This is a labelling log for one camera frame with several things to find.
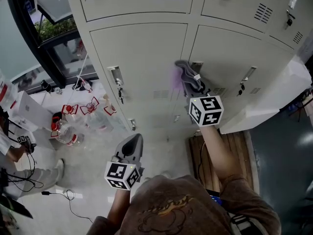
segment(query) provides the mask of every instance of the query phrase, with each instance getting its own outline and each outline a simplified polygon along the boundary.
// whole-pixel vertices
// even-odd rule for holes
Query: person
[[[281,233],[278,215],[251,188],[214,126],[201,132],[214,170],[222,183],[222,205],[212,200],[193,177],[156,176],[144,182],[130,203],[130,191],[118,189],[107,218],[96,217],[87,235],[120,234],[234,234],[231,214],[259,222],[263,233]]]
[[[28,148],[21,145],[19,148],[12,147],[13,142],[4,133],[4,125],[7,119],[0,109],[0,170],[5,169],[8,174],[8,186],[3,188],[6,196],[17,200],[25,195],[42,192],[54,186],[64,175],[64,160],[59,159],[52,170],[25,169],[17,171],[17,163],[22,155],[28,152]]]

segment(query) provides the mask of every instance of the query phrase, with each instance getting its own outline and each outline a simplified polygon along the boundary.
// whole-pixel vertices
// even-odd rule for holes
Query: brown t-shirt
[[[250,189],[241,175],[223,183],[222,206],[191,176],[156,176],[137,190],[126,212],[120,234],[232,234],[227,212],[257,219],[269,235],[281,233],[277,214]],[[113,235],[117,228],[98,216],[87,235]]]

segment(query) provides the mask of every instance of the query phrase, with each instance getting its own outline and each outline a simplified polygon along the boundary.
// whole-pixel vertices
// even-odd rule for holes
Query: locker vent
[[[253,88],[252,91],[250,91],[250,94],[257,94],[260,91],[261,88]]]
[[[272,12],[273,11],[270,8],[260,3],[255,12],[254,18],[267,24],[270,16],[272,15]]]
[[[153,98],[168,98],[169,91],[154,91],[153,92]]]
[[[223,95],[225,92],[226,88],[214,88],[213,93],[217,96]]]
[[[297,44],[299,44],[299,42],[301,41],[303,35],[298,31],[297,34],[295,35],[293,41]]]

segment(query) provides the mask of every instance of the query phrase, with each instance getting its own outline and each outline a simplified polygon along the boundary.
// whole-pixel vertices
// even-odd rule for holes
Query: printed graphic on shirt
[[[156,192],[149,201],[149,208],[139,213],[141,218],[138,221],[138,231],[179,234],[184,228],[187,216],[193,212],[188,204],[193,198],[191,195],[173,194],[173,191],[168,189]]]

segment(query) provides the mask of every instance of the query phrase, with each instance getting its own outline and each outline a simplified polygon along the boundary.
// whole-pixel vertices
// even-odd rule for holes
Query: cable
[[[69,192],[69,191],[73,193],[73,198],[69,198],[69,196],[68,196],[68,192]],[[92,221],[90,218],[88,218],[88,217],[82,217],[82,216],[80,216],[80,215],[75,214],[75,213],[72,211],[70,202],[75,198],[76,193],[75,193],[73,190],[71,190],[71,189],[68,189],[68,190],[66,191],[66,193],[67,193],[66,196],[65,196],[64,194],[61,194],[61,193],[52,193],[52,192],[49,192],[49,191],[43,191],[41,194],[42,194],[42,195],[47,195],[47,196],[49,196],[50,194],[59,194],[59,195],[62,195],[63,197],[65,197],[65,198],[68,200],[68,202],[69,202],[69,209],[70,209],[70,211],[71,211],[76,217],[89,219],[89,221],[93,224],[93,221]]]
[[[203,185],[203,181],[202,181],[201,176],[200,176],[200,166],[202,165],[202,153],[203,153],[204,145],[205,145],[205,142],[203,142],[203,145],[202,145],[201,149],[199,150],[200,151],[200,164],[198,166],[198,178],[199,178],[202,186],[204,186],[204,185]]]
[[[86,54],[86,57],[85,57],[84,62],[83,62],[82,69],[81,69],[80,72],[79,72],[79,75],[78,75],[78,78],[77,78],[77,82],[76,82],[76,84],[75,84],[74,90],[72,91],[72,94],[70,95],[70,97],[69,97],[69,99],[68,99],[68,101],[67,101],[67,104],[69,103],[70,99],[71,99],[72,96],[73,96],[74,91],[76,90],[76,86],[77,86],[78,81],[79,81],[79,79],[80,79],[80,75],[82,74],[82,71],[83,71],[83,69],[84,69],[84,67],[85,67],[85,62],[86,62],[86,60],[87,60],[87,57],[88,57],[88,53]]]
[[[30,163],[29,155],[32,157],[33,162],[34,162],[34,168],[33,168],[33,169],[31,168],[31,163]],[[29,192],[29,191],[31,191],[33,188],[42,188],[42,187],[44,187],[44,184],[43,184],[42,182],[36,181],[36,180],[34,180],[34,179],[31,179],[31,176],[33,176],[33,175],[34,175],[34,172],[35,172],[35,168],[36,168],[36,167],[35,167],[35,164],[36,164],[36,161],[35,161],[34,157],[31,155],[31,153],[27,153],[27,157],[28,157],[29,167],[30,167],[30,171],[31,171],[30,175],[29,175],[27,178],[22,178],[22,177],[18,177],[18,176],[15,176],[15,175],[6,173],[7,176],[10,176],[10,177],[14,177],[14,178],[18,178],[18,179],[19,179],[19,180],[11,180],[11,179],[8,178],[8,182],[12,182],[19,190],[21,190],[21,191],[23,191],[23,192]],[[29,189],[29,190],[23,190],[23,189],[19,188],[19,187],[16,185],[15,182],[22,182],[22,181],[28,181],[28,182],[32,183],[33,187],[32,187],[31,189]],[[41,185],[40,187],[37,187],[36,184],[35,184],[35,182],[36,182],[36,183],[39,183],[39,184],[42,184],[42,185]]]

